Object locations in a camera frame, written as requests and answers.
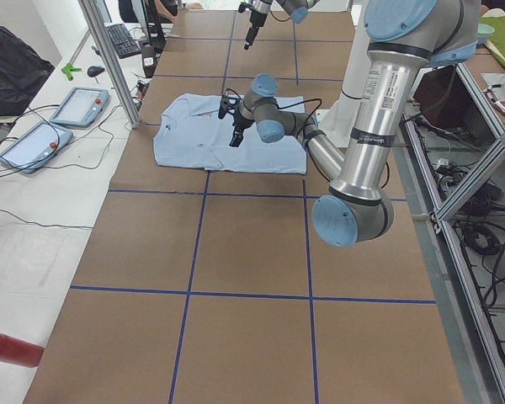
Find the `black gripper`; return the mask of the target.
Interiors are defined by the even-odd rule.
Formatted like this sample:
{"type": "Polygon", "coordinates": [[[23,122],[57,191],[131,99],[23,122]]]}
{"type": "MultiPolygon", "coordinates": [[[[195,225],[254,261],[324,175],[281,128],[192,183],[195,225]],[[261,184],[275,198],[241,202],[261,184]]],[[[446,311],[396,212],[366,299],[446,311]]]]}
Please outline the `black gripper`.
{"type": "Polygon", "coordinates": [[[243,132],[248,128],[248,118],[246,118],[239,109],[233,114],[233,132],[229,146],[239,147],[243,141],[243,132]]]}
{"type": "Polygon", "coordinates": [[[266,21],[266,14],[260,13],[259,11],[253,10],[251,12],[249,22],[251,24],[247,32],[247,40],[243,46],[244,50],[248,51],[250,48],[249,40],[255,40],[258,35],[258,31],[264,26],[266,21]]]}

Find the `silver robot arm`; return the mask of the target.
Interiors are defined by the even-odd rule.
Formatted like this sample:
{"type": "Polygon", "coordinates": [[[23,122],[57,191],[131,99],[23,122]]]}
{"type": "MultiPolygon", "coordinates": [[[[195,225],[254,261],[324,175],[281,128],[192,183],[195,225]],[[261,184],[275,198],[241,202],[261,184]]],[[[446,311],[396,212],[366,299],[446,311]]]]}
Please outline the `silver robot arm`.
{"type": "MultiPolygon", "coordinates": [[[[296,24],[300,24],[317,4],[317,0],[276,0],[276,3],[286,12],[288,17],[296,24]]],[[[249,50],[253,45],[258,31],[264,26],[268,14],[271,12],[272,0],[241,1],[238,13],[250,11],[250,27],[245,39],[244,49],[249,50]]]]}
{"type": "Polygon", "coordinates": [[[327,244],[346,247],[385,234],[393,208],[380,187],[387,157],[418,72],[470,59],[476,50],[481,5],[477,1],[371,1],[360,27],[369,37],[365,76],[348,148],[340,151],[306,113],[283,110],[268,74],[254,78],[244,96],[223,96],[220,116],[231,115],[231,146],[255,127],[273,143],[293,136],[329,182],[329,192],[313,206],[316,234],[327,244]]]}

